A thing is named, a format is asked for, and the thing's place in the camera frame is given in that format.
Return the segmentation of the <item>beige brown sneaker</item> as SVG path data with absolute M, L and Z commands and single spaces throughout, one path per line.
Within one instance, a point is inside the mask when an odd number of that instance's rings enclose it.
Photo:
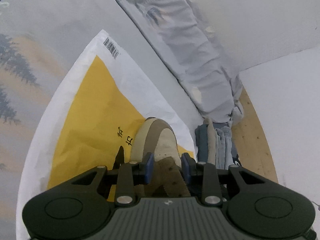
M 191 194 L 181 175 L 181 159 L 171 126 L 162 119 L 147 118 L 134 139 L 130 161 L 140 162 L 153 153 L 155 163 L 148 185 L 135 186 L 139 197 L 182 198 Z

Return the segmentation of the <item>folded beige garment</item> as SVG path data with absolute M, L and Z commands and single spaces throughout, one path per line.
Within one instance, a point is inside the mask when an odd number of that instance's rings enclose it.
M 216 130 L 213 126 L 213 122 L 209 117 L 206 117 L 203 121 L 207 125 L 207 144 L 208 144 L 208 163 L 216 164 Z

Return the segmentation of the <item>folded light blue jeans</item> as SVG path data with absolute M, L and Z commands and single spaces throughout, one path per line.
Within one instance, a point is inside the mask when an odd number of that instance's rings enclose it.
M 215 128 L 217 169 L 227 170 L 230 165 L 241 165 L 236 146 L 232 139 L 232 131 L 228 126 Z

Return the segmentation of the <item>white yellow plastic mailer bag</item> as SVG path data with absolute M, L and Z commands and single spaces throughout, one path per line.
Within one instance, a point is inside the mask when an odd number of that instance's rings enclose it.
M 60 83 L 35 131 L 16 209 L 16 237 L 28 239 L 22 210 L 28 200 L 90 168 L 126 160 L 148 117 L 166 121 L 180 153 L 195 155 L 189 128 L 131 56 L 100 31 Z

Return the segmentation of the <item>crumpled blue duvet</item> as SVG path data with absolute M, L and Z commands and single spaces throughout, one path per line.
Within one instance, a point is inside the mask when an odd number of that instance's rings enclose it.
M 202 116 L 244 117 L 239 71 L 194 0 L 116 0 L 179 81 Z

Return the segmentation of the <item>blue printed bed sheet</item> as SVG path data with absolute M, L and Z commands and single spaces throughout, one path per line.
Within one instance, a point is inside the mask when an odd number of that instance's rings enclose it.
M 201 116 L 115 0 L 1 0 L 1 239 L 16 237 L 16 205 L 31 140 L 50 99 L 89 42 L 107 31 L 193 130 Z

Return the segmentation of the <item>wooden bed frame board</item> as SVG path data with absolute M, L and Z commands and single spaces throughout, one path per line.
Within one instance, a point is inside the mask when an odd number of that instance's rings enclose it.
M 254 106 L 245 90 L 240 102 L 244 118 L 232 127 L 232 136 L 242 166 L 271 181 L 278 182 L 272 154 Z

